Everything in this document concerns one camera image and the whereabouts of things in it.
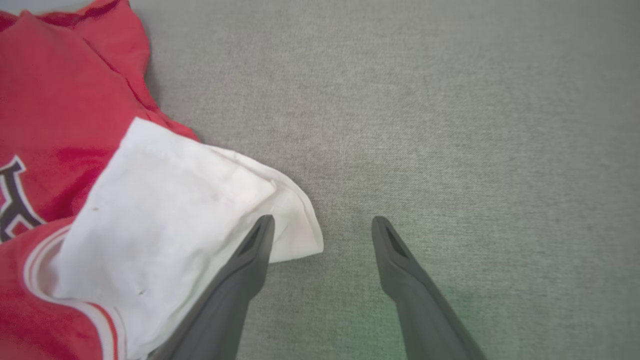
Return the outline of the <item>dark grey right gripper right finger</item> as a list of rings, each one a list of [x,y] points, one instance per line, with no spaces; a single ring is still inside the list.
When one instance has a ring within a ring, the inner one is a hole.
[[[407,360],[487,360],[393,224],[374,217],[371,236],[381,287],[397,309]]]

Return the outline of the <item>grey fabric sofa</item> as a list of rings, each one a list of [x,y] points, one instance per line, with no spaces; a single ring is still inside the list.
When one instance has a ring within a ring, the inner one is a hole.
[[[171,120],[288,175],[238,360],[405,360],[389,219],[487,360],[640,360],[640,0],[129,0]]]

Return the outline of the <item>red white jersey shirt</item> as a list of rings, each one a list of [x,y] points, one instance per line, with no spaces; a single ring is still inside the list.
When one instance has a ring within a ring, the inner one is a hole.
[[[147,89],[128,0],[0,10],[0,360],[147,360],[261,215],[319,255],[288,176],[199,141]]]

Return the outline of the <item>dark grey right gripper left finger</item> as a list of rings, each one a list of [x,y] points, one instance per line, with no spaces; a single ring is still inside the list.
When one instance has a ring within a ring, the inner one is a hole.
[[[258,218],[155,360],[236,360],[249,304],[263,289],[275,219]]]

